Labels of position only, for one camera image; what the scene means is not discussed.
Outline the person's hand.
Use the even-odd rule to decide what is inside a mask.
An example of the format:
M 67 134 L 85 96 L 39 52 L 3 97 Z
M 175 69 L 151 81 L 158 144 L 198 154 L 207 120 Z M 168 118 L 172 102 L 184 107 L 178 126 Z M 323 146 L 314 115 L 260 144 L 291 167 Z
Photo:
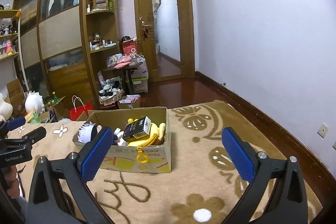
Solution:
M 17 179 L 17 167 L 15 165 L 11 166 L 10 169 L 5 174 L 5 180 L 10 184 L 7 195 L 12 199 L 16 199 L 20 195 L 19 180 Z

